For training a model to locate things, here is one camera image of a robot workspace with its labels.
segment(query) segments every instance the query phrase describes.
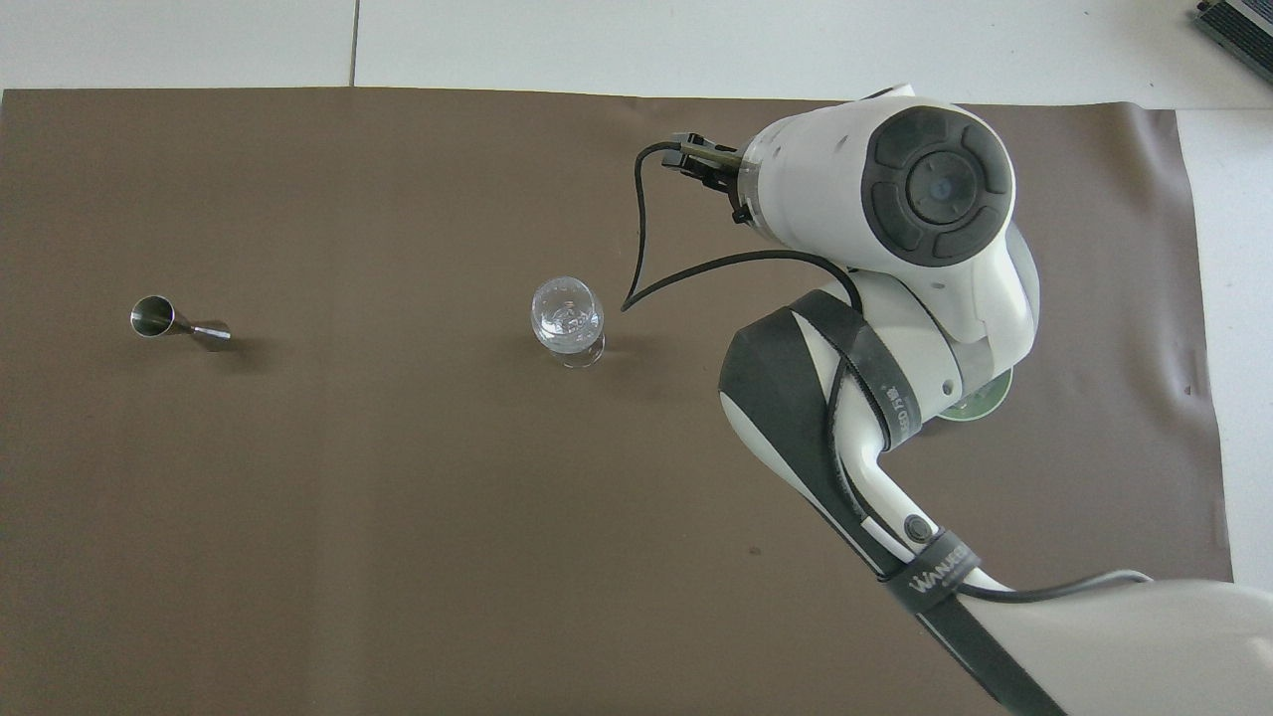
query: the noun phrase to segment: black strap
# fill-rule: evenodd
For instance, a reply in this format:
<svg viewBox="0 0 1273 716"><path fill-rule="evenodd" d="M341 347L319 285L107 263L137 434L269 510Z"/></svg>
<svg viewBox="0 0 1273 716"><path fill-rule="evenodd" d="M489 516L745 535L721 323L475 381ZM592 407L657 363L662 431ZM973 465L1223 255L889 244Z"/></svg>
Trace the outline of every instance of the black strap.
<svg viewBox="0 0 1273 716"><path fill-rule="evenodd" d="M923 614L959 591L964 577L980 563L964 540L942 530L905 568L881 581L906 612Z"/></svg>
<svg viewBox="0 0 1273 716"><path fill-rule="evenodd" d="M853 368L892 450L923 427L919 400L896 358L858 311L825 290L811 290L789 308L810 322Z"/></svg>

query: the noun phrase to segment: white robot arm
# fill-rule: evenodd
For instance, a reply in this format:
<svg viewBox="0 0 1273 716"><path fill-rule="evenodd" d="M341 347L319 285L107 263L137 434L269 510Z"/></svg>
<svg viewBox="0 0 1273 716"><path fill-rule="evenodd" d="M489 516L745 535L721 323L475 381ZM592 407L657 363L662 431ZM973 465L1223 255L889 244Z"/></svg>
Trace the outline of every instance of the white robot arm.
<svg viewBox="0 0 1273 716"><path fill-rule="evenodd" d="M665 166L729 192L736 220L853 269L736 334L726 417L994 698L1030 715L1268 711L1273 596L1137 572L1009 590L877 464L1032 345L1039 280L993 130L900 88L780 120L741 153L679 136Z"/></svg>

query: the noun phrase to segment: stainless steel jigger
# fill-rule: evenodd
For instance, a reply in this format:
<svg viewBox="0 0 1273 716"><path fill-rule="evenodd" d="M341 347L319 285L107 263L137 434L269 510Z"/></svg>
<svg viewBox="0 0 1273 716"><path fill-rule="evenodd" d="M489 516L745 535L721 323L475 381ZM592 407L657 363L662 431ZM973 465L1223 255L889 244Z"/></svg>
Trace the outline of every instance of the stainless steel jigger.
<svg viewBox="0 0 1273 716"><path fill-rule="evenodd" d="M137 301L130 319L141 338L188 334L207 350L224 350L230 340L230 327L222 321L188 321L163 296Z"/></svg>

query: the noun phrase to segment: clear glass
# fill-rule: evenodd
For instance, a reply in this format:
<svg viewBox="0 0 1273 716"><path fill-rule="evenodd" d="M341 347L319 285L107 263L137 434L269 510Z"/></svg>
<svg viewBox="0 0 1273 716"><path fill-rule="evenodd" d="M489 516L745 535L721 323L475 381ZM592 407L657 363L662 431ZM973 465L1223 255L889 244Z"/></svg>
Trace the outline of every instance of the clear glass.
<svg viewBox="0 0 1273 716"><path fill-rule="evenodd" d="M584 368L606 349L601 299L574 276L546 282L531 299L531 327L563 366Z"/></svg>

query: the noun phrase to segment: black cable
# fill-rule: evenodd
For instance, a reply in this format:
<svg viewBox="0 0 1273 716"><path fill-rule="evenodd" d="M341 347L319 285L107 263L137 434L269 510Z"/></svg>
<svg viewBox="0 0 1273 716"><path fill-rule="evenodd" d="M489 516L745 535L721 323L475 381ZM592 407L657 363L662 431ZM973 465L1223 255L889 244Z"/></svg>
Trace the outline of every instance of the black cable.
<svg viewBox="0 0 1273 716"><path fill-rule="evenodd" d="M620 307L620 312L628 311L629 308L635 306L636 302L640 301L642 298L645 298L647 296L654 293L656 290L667 288L668 285L672 285L676 282L687 279L690 276L701 274L704 271L719 269L722 266L742 264L746 261L760 261L765 259L789 259L794 261L805 261L806 264L812 264L815 266L819 266L820 269L835 276L835 280L838 280L840 285L844 287L845 293L848 293L849 299L853 302L853 308L857 311L862 311L862 294L858 293L858 287L853 284L853 279L849 278L848 271L845 271L840 266L833 264L827 259L824 259L816 254L807 254L803 251L791 251L785 248L774 248L768 251L749 251L746 254L735 254L733 256L714 259L712 261L699 264L698 266L690 266L689 269L677 271L667 278L663 278L645 287L638 293L636 285L640 284L640 273L642 268L645 264L645 237L647 237L645 186L642 181L640 171L647 157L649 157L656 152L663 152L668 149L680 150L681 144L677 141L659 141L657 144L651 144L649 147L642 149L636 154L636 162L633 166L633 182L636 186L636 214L639 220L639 232L636 240L636 268L633 270L633 283L628 288L628 296L624 298L624 304L622 307Z"/></svg>
<svg viewBox="0 0 1273 716"><path fill-rule="evenodd" d="M638 292L635 296L629 296L628 299L624 301L624 304L620 308L620 311L626 311L631 308L638 301L645 298L647 296L654 293L656 290L667 288L676 282L685 280L690 276L695 276L704 271L710 271L713 269L719 269L722 266L731 266L733 264L745 264L747 261L764 261L766 259L791 259L794 261L805 261L806 264L812 264L835 276L835 279L840 282L840 285L844 287L844 290L848 292L850 298L857 296L858 293L858 287L853 285L853 279L849 278L849 274L844 269L836 266L831 261L816 254L805 254L803 251L791 251L789 248L768 248L763 251L747 251L745 254L735 254L732 256L713 259L710 261L699 264L698 266L690 266L689 269L676 271L675 274L667 278L659 279L647 285L645 288L640 289L640 292ZM859 306L861 302L854 299L853 308L861 310Z"/></svg>
<svg viewBox="0 0 1273 716"><path fill-rule="evenodd" d="M628 287L628 296L624 297L624 311L628 310L628 302L631 301L633 293L636 293L636 284L640 283L640 269L645 262L645 186L642 183L640 168L645 162L645 157L667 149L680 150L681 143L659 141L657 144L651 144L636 154L636 163L633 166L633 181L636 183L636 215L640 220L640 233L638 234L639 237L636 243L636 269L633 271L633 284Z"/></svg>
<svg viewBox="0 0 1273 716"><path fill-rule="evenodd" d="M831 392L833 394L838 394L840 383L844 381L844 378L852 376L853 377L853 382L857 383L857 386L858 386L858 391L861 391L862 396L867 399L867 405L871 408L871 412L875 414L876 422L880 423L880 432L883 433L885 438L887 440L889 427L887 427L887 423L885 422L885 418L883 418L883 410L876 403L875 397L872 397L871 390L867 387L866 380L862 378L862 372L858 371L858 368L855 366L853 366L853 363L849 362L848 358L841 358L840 359L840 366L844 368L844 371L843 372L836 371L836 375L835 375L835 386L831 389ZM836 403L833 403L829 406L829 412L830 413L827 414L827 423L829 423L827 424L827 434L830 434L830 440L831 440L831 457L835 460L838 476L840 479L840 492L844 493L844 496L849 501L852 501L854 503L854 507L855 507L857 511L862 512L862 521L866 521L867 517L869 517L889 536L891 536L892 539L897 540L897 544L900 544L903 547L906 547L906 540L901 539L901 535L897 534L892 529L892 526L889 525L889 521L885 520L883 516L880 515L876 511L876 508L871 505L871 502L866 498L866 496L862 494L862 492L858 489L858 485L854 484L853 480L849 479L849 473L844 468L844 461L840 459L840 448L836 446L836 442L835 442L835 408L838 405L838 401L839 400L836 399ZM908 549L908 552L914 553L914 550L911 550L909 547L906 549Z"/></svg>
<svg viewBox="0 0 1273 716"><path fill-rule="evenodd" d="M853 484L849 482L848 474L844 471L844 462L840 460L840 451L835 447L835 413L840 406L840 387L844 385L844 378L849 376L849 362L840 358L840 362L835 366L835 378L831 381L831 395L826 400L826 445L831 448L831 465L835 468L835 478L840 487L840 493L845 502L849 503L849 510L853 512L853 519L858 522L864 522L867 520L867 512L863 510L862 503L858 502L857 490L853 489Z"/></svg>
<svg viewBox="0 0 1273 716"><path fill-rule="evenodd" d="M1004 604L1026 604L1031 601L1044 601L1046 599L1055 599L1058 596L1069 596L1072 594L1078 594L1081 591L1088 591L1094 589L1111 586L1118 582L1144 584L1152 581L1153 580L1151 580L1148 576L1137 572L1136 569L1115 569L1113 572L1105 572L1104 575L1094 575L1091 577L1085 577L1074 582L1049 589L1036 589L1026 591L1002 591L997 589L975 587L965 582L959 586L959 592L967 596L975 596L976 599L984 599L987 601L999 601Z"/></svg>

